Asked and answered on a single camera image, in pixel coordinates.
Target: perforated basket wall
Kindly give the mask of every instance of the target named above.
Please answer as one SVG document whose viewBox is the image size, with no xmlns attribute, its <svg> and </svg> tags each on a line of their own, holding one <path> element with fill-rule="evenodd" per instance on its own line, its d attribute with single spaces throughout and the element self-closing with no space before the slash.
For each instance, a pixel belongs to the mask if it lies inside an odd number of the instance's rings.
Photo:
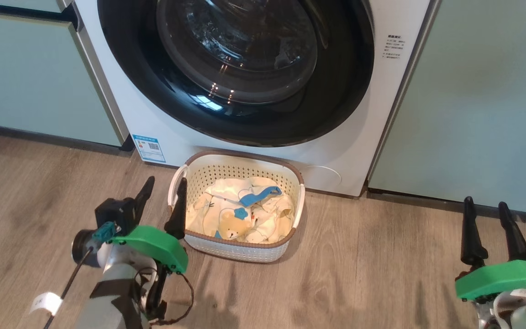
<svg viewBox="0 0 526 329">
<path fill-rule="evenodd" d="M 170 206 L 175 204 L 175 197 L 172 192 L 177 189 L 182 177 L 186 177 L 188 180 L 186 201 L 187 206 L 190 207 L 204 190 L 213 185 L 217 179 L 243 179 L 253 176 L 267 177 L 276 181 L 281 190 L 292 198 L 295 212 L 294 224 L 289 235 L 274 244 L 248 244 L 186 231 L 184 239 L 192 248 L 215 256 L 246 262 L 273 262 L 284 254 L 289 239 L 298 227 L 305 199 L 305 188 L 301 174 L 288 163 L 234 152 L 209 151 L 196 154 L 178 170 L 173 178 L 169 189 L 168 204 Z"/>
</svg>

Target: clothes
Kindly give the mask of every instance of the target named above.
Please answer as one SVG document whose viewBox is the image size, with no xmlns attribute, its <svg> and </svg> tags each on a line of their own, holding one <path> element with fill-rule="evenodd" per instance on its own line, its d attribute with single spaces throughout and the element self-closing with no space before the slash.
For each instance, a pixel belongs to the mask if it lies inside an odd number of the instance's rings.
<svg viewBox="0 0 526 329">
<path fill-rule="evenodd" d="M 186 229 L 226 240 L 270 244 L 286 237 L 294 204 L 264 177 L 219 179 L 188 208 Z"/>
</svg>

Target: white washing machine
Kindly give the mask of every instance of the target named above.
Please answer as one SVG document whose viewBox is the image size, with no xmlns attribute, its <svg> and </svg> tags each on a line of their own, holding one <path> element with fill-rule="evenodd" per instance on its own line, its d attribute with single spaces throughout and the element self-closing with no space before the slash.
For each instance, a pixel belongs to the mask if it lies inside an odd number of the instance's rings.
<svg viewBox="0 0 526 329">
<path fill-rule="evenodd" d="M 429 0 L 75 0 L 136 148 L 287 160 L 358 196 Z"/>
</svg>

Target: wooden floor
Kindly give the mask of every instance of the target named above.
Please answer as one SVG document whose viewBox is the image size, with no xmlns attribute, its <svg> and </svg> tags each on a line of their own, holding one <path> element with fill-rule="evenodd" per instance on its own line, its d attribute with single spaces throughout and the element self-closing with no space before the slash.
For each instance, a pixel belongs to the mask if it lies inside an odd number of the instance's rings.
<svg viewBox="0 0 526 329">
<path fill-rule="evenodd" d="M 27 314 L 35 296 L 60 294 L 74 268 L 73 237 L 94 228 L 105 198 L 156 184 L 145 224 L 166 220 L 172 169 L 131 158 L 0 136 L 0 328 L 41 328 Z M 497 219 L 479 218 L 490 262 L 506 260 Z M 521 229 L 526 236 L 526 225 Z M 189 248 L 196 305 L 173 328 L 474 329 L 474 309 L 455 298 L 461 215 L 377 200 L 309 194 L 287 254 L 271 265 L 243 264 Z M 52 328 L 71 328 L 99 269 L 83 267 Z M 184 312 L 189 291 L 167 283 L 168 316 Z"/>
</svg>

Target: light green cabinet panel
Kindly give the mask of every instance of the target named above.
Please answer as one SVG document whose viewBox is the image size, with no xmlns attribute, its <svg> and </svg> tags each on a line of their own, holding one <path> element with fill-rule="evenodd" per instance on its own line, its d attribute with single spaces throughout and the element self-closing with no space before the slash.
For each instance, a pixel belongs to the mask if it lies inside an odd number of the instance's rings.
<svg viewBox="0 0 526 329">
<path fill-rule="evenodd" d="M 526 1 L 442 0 L 369 187 L 526 211 Z"/>
<path fill-rule="evenodd" d="M 0 126 L 121 145 L 71 23 L 0 16 Z"/>
<path fill-rule="evenodd" d="M 0 0 L 0 5 L 47 12 L 61 12 L 66 8 L 62 0 Z"/>
</svg>

